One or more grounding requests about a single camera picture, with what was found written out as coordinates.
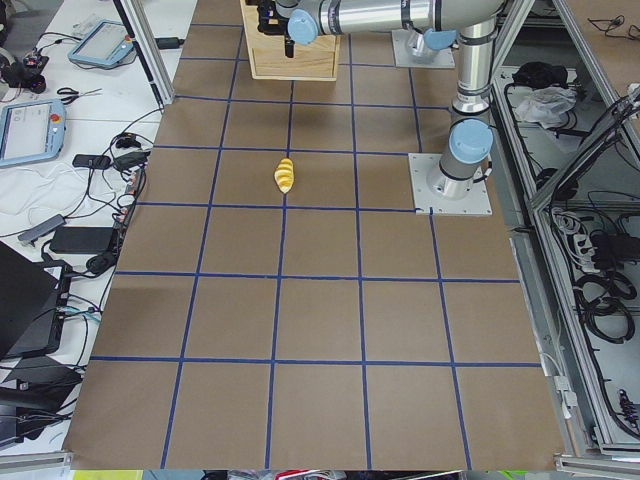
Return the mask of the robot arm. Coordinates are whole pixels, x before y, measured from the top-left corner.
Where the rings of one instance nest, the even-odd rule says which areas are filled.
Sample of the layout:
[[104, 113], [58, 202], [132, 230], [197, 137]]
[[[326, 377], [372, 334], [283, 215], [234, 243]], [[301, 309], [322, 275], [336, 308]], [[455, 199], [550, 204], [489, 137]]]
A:
[[475, 174], [494, 137], [481, 116], [488, 112], [489, 90], [500, 1], [255, 1], [258, 31], [282, 36], [285, 54], [321, 36], [402, 29], [433, 50], [437, 35], [454, 33], [459, 45], [456, 96], [447, 147], [426, 181], [434, 194], [461, 200], [482, 182]]

